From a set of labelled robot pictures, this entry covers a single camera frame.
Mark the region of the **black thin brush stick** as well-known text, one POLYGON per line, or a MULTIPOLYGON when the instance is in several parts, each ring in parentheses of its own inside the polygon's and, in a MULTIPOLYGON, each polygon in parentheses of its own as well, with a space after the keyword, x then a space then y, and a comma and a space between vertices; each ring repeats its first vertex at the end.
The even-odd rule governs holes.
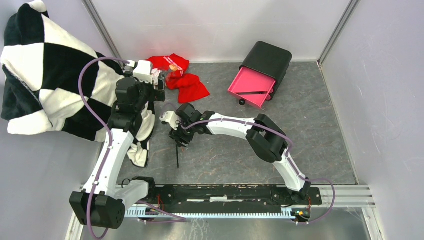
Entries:
POLYGON ((179 147, 178 147, 178 145, 176 145, 175 146, 176 148, 176 167, 177 167, 177 169, 179 169, 180 168, 180 162, 179 162, 179 147))

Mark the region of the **black eyeliner pencil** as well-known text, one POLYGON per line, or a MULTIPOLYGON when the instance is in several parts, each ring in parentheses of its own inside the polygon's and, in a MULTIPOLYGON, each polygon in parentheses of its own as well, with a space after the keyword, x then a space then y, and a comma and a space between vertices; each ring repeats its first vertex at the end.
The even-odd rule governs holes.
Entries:
POLYGON ((248 91, 248 92, 236 92, 237 95, 267 95, 267 91, 248 91))

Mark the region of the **black pink drawer organizer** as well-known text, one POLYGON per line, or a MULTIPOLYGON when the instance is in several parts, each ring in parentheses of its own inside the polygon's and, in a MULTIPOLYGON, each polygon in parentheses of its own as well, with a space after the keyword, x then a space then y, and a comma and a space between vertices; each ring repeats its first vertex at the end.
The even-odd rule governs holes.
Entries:
POLYGON ((261 109, 271 101, 283 82, 293 55, 290 51, 258 41, 239 66, 239 71, 227 92, 239 100, 240 105, 248 104, 261 109), (265 91, 268 94, 237 95, 240 92, 265 91))

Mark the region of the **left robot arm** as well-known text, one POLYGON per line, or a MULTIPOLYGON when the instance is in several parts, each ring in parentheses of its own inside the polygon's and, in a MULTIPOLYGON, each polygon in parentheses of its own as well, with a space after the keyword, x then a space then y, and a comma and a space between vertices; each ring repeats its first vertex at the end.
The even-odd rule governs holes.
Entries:
POLYGON ((116 83, 116 101, 107 122, 107 136, 91 177, 81 191, 72 192, 69 203, 84 226, 118 229, 126 211, 142 200, 153 203, 157 198, 155 181, 151 177, 134 177, 121 189, 116 189, 119 171, 147 113, 154 102, 164 102, 165 85, 142 82, 128 73, 116 83))

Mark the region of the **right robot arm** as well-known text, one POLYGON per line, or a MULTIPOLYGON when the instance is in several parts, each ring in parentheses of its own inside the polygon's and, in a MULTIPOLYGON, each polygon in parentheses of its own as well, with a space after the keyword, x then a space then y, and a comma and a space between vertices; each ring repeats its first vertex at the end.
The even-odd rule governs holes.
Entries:
POLYGON ((185 103, 175 111, 163 113, 160 121, 171 127, 169 137, 179 147, 187 147, 195 134, 246 140, 256 156, 272 164, 282 176, 293 203, 302 204, 309 198, 311 183, 291 156, 293 142, 267 115, 237 118, 214 111, 201 113, 192 104, 185 103))

